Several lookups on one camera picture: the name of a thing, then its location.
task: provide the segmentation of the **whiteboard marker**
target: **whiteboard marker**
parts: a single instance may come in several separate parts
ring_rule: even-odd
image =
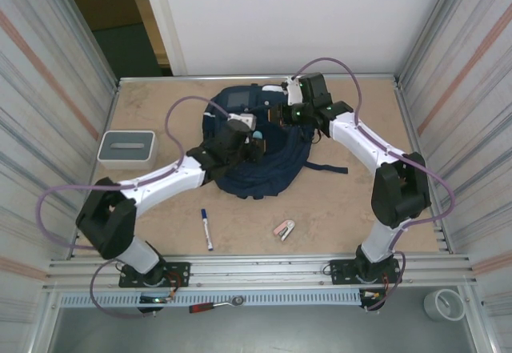
[[[208,243],[208,250],[213,251],[214,244],[211,243],[210,231],[208,230],[208,218],[206,217],[206,210],[201,209],[202,224],[205,226],[206,242]]]

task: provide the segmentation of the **metal frame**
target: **metal frame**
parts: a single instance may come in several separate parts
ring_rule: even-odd
[[[283,75],[259,76],[205,76],[205,77],[176,77],[176,78],[122,78],[118,93],[112,104],[106,129],[118,101],[119,91],[124,83],[129,82],[165,82],[176,80],[209,80],[209,79],[269,79],[283,78]],[[361,78],[380,78],[394,80],[391,74],[359,74]],[[349,78],[348,74],[327,74],[326,78]],[[403,102],[401,91],[395,85],[395,94],[402,112],[410,142],[418,150],[418,140],[414,135],[414,128],[410,122],[407,109]],[[434,213],[438,211],[437,196],[431,191],[434,198]],[[450,240],[445,238],[441,227],[434,227],[438,238],[440,252],[409,253],[407,268],[401,287],[458,287],[470,306],[467,307],[467,319],[474,344],[478,353],[492,352],[486,318],[479,311],[473,286],[476,280],[471,270],[468,256],[447,253],[450,249]],[[225,295],[233,291],[238,293],[267,293],[290,292],[323,293],[378,287],[378,285],[351,285],[334,286],[330,277],[322,274],[322,269],[331,259],[352,259],[352,254],[340,255],[223,255],[223,256],[166,256],[170,261],[191,262],[192,270],[190,285],[182,288],[183,294],[201,293],[205,296]],[[57,322],[58,311],[70,295],[83,296],[89,290],[90,278],[98,266],[104,261],[98,256],[80,255],[66,261],[53,261],[50,264],[47,280],[42,288],[42,305],[30,343],[30,352],[47,351],[50,346],[52,334]],[[98,275],[94,292],[102,295],[136,295],[144,292],[162,292],[162,289],[121,289],[118,287],[118,271],[114,266],[105,267]]]

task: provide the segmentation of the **tissue box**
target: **tissue box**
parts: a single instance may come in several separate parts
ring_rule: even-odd
[[[157,153],[157,136],[152,130],[109,130],[103,135],[98,161],[106,169],[148,170]]]

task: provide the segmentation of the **blue backpack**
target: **blue backpack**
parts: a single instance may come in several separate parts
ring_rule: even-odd
[[[269,121],[269,109],[279,103],[286,103],[287,97],[284,93],[263,90],[262,86],[256,84],[232,86],[222,90],[212,98],[212,101],[228,113],[254,114],[255,133],[261,133],[266,145],[265,154],[258,163],[243,162],[215,181],[223,191],[237,195],[241,199],[250,196],[262,199],[265,196],[277,196],[284,191],[303,166],[315,170],[348,173],[346,167],[317,165],[307,161],[314,137],[312,127],[281,127]],[[202,120],[203,138],[213,138],[225,122],[226,117],[208,105]]]

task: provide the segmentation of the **white wall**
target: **white wall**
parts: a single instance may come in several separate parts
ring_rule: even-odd
[[[437,0],[150,1],[174,73],[194,75],[290,73],[319,56],[394,73]]]

